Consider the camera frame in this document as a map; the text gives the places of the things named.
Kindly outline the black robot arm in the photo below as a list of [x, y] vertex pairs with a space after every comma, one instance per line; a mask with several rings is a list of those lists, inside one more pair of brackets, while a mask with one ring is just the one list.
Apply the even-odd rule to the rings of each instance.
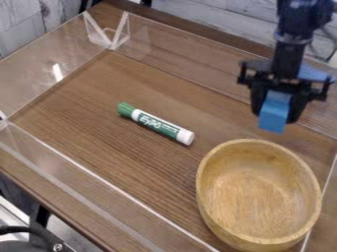
[[333, 0], [277, 0], [274, 56], [243, 61], [237, 79], [250, 90], [261, 128], [281, 131], [298, 121], [312, 101], [328, 98], [333, 77], [304, 63], [304, 52], [333, 12]]

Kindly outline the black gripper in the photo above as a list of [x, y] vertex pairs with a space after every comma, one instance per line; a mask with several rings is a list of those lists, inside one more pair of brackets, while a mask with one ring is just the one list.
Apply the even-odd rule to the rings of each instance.
[[241, 62], [237, 83], [250, 90], [251, 111], [255, 115], [259, 115], [267, 91], [292, 95], [288, 123], [293, 124], [309, 100], [326, 100], [334, 77], [306, 63], [301, 64], [296, 77], [278, 77], [270, 60], [247, 60]]

